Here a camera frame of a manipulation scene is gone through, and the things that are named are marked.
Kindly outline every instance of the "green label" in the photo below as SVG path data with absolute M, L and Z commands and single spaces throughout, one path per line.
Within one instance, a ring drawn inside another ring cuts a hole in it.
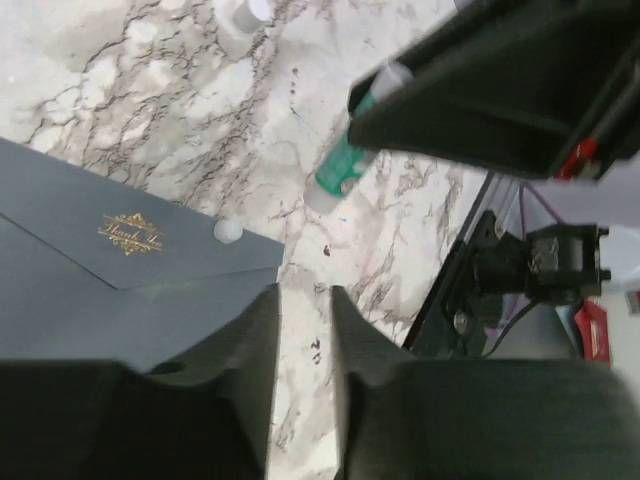
M 368 110 L 375 103 L 375 98 L 368 93 L 355 109 L 355 114 Z M 369 166 L 367 156 L 365 149 L 349 144 L 349 134 L 344 132 L 316 171 L 318 185 L 331 195 L 345 197 Z

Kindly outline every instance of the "white cap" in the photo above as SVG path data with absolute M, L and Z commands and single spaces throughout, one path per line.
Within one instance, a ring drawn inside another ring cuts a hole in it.
M 243 0 L 233 13 L 233 23 L 244 33 L 251 34 L 271 18 L 267 0 Z
M 218 220 L 213 227 L 213 235 L 224 244 L 233 243 L 242 237 L 242 225 L 236 219 Z
M 304 191 L 304 203 L 320 215 L 328 215 L 338 206 L 342 198 L 335 197 L 313 179 Z

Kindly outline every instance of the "marble tabletop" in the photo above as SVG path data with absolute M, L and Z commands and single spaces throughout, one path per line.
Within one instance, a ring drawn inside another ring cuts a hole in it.
M 328 286 L 401 343 L 484 175 L 384 153 L 333 215 L 302 191 L 350 84 L 454 1 L 271 0 L 235 63 L 222 1 L 0 2 L 0 135 L 286 245 L 269 478 L 332 479 Z

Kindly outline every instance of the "green glue stick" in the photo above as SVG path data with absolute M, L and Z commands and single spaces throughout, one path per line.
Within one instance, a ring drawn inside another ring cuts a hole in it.
M 396 62 L 386 64 L 356 107 L 355 115 L 368 110 L 412 79 L 411 70 L 404 65 Z M 358 183 L 378 153 L 354 147 L 349 144 L 348 132 L 343 132 L 307 186 L 304 192 L 305 204 L 321 215 L 331 213 Z

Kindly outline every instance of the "gray envelope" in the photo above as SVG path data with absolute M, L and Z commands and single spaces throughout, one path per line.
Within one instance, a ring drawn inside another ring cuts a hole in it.
M 145 371 L 276 281 L 284 246 L 0 138 L 0 358 Z

